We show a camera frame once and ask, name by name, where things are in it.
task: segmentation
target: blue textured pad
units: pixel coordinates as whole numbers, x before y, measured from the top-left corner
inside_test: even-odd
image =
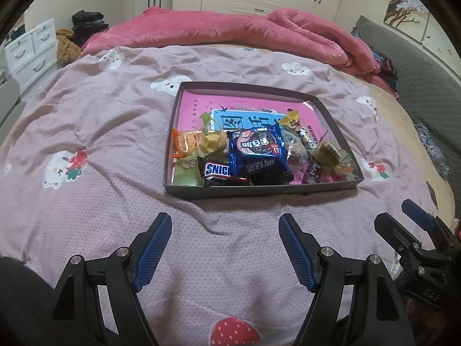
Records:
[[[282,239],[282,243],[290,258],[291,265],[298,277],[299,283],[306,286],[309,291],[312,291],[315,285],[315,280],[312,276],[312,262],[301,246],[288,220],[283,216],[278,222],[278,233],[280,234],[280,239]]]
[[[403,201],[402,212],[411,218],[425,232],[428,232],[434,228],[432,216],[426,213],[422,208],[420,208],[410,199]]]
[[[136,279],[133,283],[136,292],[152,281],[170,236],[171,217],[165,216],[138,260]]]

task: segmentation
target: pink comforter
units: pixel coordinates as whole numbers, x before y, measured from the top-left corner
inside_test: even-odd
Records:
[[[82,56],[116,46],[213,43],[239,43],[308,57],[348,74],[364,76],[395,96],[376,75],[380,66],[365,42],[326,19],[295,9],[278,9],[259,17],[150,7],[128,22],[93,35]]]

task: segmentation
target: cardboard box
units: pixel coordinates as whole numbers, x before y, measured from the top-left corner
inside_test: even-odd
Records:
[[[272,87],[256,86],[240,83],[222,83],[222,82],[183,82],[179,87],[176,100],[171,114],[169,132],[178,126],[178,117],[181,107],[181,101],[184,91],[190,93],[248,97],[259,99],[271,99],[279,101],[291,102],[306,102],[310,101],[314,107],[315,113],[319,118],[325,130],[329,130],[329,140],[337,147],[350,153],[352,159],[357,164],[358,176],[355,180],[330,182],[330,183],[314,183],[310,185],[273,185],[273,186],[179,186],[172,185],[172,175],[174,163],[171,157],[174,154],[174,142],[171,133],[168,134],[167,147],[165,150],[165,171],[163,185],[168,194],[186,199],[212,199],[212,198],[228,198],[239,196],[267,196],[277,194],[310,194],[312,192],[334,191],[343,189],[353,189],[358,183],[363,181],[363,174],[360,171],[360,166],[351,151],[349,144],[344,139],[344,136],[336,123],[334,122],[328,110],[315,96],[310,96],[304,93],[289,91],[284,89],[275,89]]]

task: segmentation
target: blue snack wrapper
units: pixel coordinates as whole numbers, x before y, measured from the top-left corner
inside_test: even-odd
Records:
[[[278,124],[230,131],[227,134],[232,176],[245,177],[290,171]]]

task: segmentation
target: metal screw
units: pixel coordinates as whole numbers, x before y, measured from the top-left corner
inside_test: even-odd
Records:
[[[77,265],[79,262],[82,261],[82,257],[80,255],[75,255],[71,257],[71,264]]]
[[[373,264],[379,264],[381,263],[381,258],[378,255],[370,255],[370,261]]]
[[[127,256],[129,251],[130,250],[128,248],[126,248],[126,247],[120,247],[117,250],[116,254],[117,254],[117,256],[123,257],[123,256]]]
[[[325,256],[331,256],[334,253],[333,249],[330,247],[324,247],[320,250],[320,252],[322,253],[322,255]]]

